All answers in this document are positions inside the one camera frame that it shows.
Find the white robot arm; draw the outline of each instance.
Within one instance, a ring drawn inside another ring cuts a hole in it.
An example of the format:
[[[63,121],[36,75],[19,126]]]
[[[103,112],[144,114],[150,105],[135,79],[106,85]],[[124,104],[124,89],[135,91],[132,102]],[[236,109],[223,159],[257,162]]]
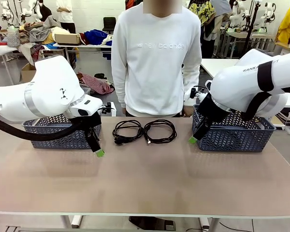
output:
[[[40,2],[39,0],[29,0],[28,7],[29,9],[23,8],[22,10],[22,18],[33,16],[36,22],[40,22],[42,18],[42,14],[40,11],[40,6],[43,5],[43,1]]]
[[[255,49],[239,62],[207,81],[209,93],[196,92],[201,100],[198,112],[204,117],[194,135],[201,139],[213,122],[222,121],[232,110],[241,111],[243,120],[255,115],[271,117],[286,105],[290,93],[290,54],[270,57]]]
[[[42,59],[35,67],[37,71],[30,83],[0,87],[0,116],[9,121],[27,121],[64,114],[73,128],[47,137],[26,134],[0,121],[0,130],[33,141],[54,140],[82,130],[92,151],[103,156],[93,132],[93,127],[101,124],[98,110],[102,101],[84,94],[75,72],[63,56]]]
[[[261,17],[261,20],[263,22],[261,23],[261,27],[259,29],[260,33],[266,33],[267,25],[272,23],[275,20],[276,4],[272,2],[267,2],[265,4],[265,7],[266,7],[266,10],[265,10],[264,16]]]
[[[228,32],[234,32],[235,31],[235,25],[238,20],[240,20],[242,17],[249,18],[249,10],[246,9],[244,6],[244,1],[246,0],[237,0],[233,4],[232,8],[232,16],[230,16],[230,28]]]
[[[9,26],[13,22],[14,13],[11,11],[10,4],[8,1],[2,1],[1,6],[3,8],[2,14],[1,14],[2,20],[6,20]]]

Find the black chair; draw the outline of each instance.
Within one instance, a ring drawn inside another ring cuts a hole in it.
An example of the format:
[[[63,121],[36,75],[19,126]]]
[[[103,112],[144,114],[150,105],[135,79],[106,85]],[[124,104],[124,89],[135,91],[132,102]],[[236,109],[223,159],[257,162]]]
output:
[[[104,17],[103,22],[104,22],[104,28],[102,30],[109,32],[109,34],[111,34],[111,32],[113,32],[115,29],[116,18],[115,17]]]

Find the floor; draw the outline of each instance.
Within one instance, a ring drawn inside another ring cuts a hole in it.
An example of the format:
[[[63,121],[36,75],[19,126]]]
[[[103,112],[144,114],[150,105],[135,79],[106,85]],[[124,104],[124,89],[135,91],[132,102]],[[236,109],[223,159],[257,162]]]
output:
[[[7,72],[0,58],[0,86],[9,84]],[[21,68],[26,64],[26,60],[19,59],[9,62],[10,72],[15,81],[19,80]],[[99,54],[82,53],[77,62],[76,72],[83,72],[94,75],[95,73],[104,73],[108,80],[112,81],[111,62],[102,58]],[[203,85],[209,75],[201,73],[200,85]],[[115,102],[117,115],[121,116],[120,104],[117,101],[115,93],[100,96],[104,103],[108,101]],[[271,143],[290,163],[290,136],[285,131],[276,131],[271,137]],[[176,223],[177,231],[185,231],[189,228],[200,228],[199,221],[196,218],[169,218]],[[221,221],[225,225],[241,230],[252,231],[251,220],[249,219],[223,219]],[[59,216],[16,216],[16,215],[0,215],[0,232],[5,231],[5,226],[22,226],[22,227],[47,227],[47,228],[62,228],[62,223]],[[127,217],[94,217],[86,216],[82,222],[82,228],[96,229],[135,229],[129,223]],[[219,225],[219,232],[230,231]],[[276,220],[254,220],[255,232],[290,232],[290,219]]]

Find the blue plastic basket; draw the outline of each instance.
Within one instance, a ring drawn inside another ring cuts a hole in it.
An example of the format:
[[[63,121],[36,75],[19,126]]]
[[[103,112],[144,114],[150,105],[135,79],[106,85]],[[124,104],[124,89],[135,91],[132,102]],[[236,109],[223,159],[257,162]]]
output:
[[[58,115],[26,121],[22,125],[27,132],[49,134],[64,130],[72,124],[64,115]],[[98,125],[94,128],[97,136],[100,135],[101,127],[101,125]],[[62,139],[45,142],[31,141],[31,143],[34,148],[42,149],[90,149],[85,139],[84,132],[80,130],[77,130]]]
[[[192,131],[195,133],[202,116],[194,108]],[[245,122],[241,113],[231,113],[222,122],[214,123],[209,132],[197,141],[200,150],[224,152],[262,152],[276,128],[265,118],[255,116]]]

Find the red checkered fabric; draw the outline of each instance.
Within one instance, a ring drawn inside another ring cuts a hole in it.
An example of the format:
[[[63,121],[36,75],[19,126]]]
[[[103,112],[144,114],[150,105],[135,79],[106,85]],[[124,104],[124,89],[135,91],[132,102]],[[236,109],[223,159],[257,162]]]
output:
[[[82,75],[83,75],[82,81],[88,87],[90,87],[92,91],[95,91],[96,93],[99,93],[99,94],[107,94],[114,91],[114,89],[111,88],[109,84],[106,83],[106,81],[98,79],[93,76],[89,76],[87,74],[82,73]]]

